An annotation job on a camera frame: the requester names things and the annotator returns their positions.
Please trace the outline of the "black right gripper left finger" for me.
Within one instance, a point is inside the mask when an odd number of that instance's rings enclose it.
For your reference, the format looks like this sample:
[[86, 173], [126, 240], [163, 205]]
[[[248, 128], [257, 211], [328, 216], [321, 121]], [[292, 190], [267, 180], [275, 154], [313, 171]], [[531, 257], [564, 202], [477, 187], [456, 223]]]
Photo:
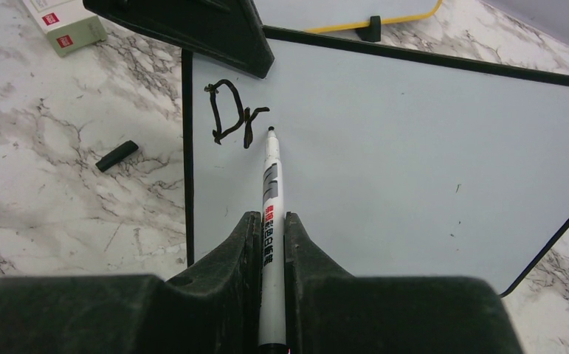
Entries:
[[261, 217], [182, 273], [0, 278], [0, 353], [255, 353]]

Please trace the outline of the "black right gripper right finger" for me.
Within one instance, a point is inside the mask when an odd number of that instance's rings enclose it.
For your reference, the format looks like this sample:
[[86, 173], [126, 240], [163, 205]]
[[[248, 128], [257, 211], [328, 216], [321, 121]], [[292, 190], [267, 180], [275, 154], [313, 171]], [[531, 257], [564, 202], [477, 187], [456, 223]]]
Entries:
[[521, 353], [499, 296], [471, 277], [356, 277], [285, 219], [293, 353]]

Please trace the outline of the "black whiteboard marker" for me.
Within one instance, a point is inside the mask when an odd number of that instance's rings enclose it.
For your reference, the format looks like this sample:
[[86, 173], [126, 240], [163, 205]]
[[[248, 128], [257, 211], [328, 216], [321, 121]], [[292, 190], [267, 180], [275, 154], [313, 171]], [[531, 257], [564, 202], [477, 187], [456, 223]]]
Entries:
[[286, 285], [284, 246], [283, 171], [275, 128], [266, 136], [263, 173], [261, 306], [259, 353], [288, 353], [286, 341]]

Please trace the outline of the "black framed whiteboard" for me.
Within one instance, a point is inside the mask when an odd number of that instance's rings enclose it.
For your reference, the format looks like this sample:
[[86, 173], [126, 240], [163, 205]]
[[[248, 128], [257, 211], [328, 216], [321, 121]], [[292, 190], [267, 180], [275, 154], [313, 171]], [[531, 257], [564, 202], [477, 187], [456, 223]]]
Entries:
[[569, 76], [285, 29], [264, 79], [182, 55], [193, 259], [262, 205], [357, 276], [468, 276], [513, 291], [569, 228]]

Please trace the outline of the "black marker cap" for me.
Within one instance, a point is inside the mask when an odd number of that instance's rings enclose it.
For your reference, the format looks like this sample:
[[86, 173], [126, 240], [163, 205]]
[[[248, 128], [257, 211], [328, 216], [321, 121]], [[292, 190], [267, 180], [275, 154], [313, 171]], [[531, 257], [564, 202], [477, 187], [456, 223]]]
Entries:
[[139, 146], [135, 142], [128, 140], [103, 156], [95, 166], [100, 172], [105, 172], [137, 152], [138, 149]]

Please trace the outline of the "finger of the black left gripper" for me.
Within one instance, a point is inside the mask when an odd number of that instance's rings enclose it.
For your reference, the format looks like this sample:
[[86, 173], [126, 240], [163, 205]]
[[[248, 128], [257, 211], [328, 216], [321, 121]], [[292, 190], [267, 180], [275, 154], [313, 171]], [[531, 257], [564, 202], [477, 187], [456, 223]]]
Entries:
[[253, 1], [84, 0], [86, 10], [264, 79], [275, 57]]

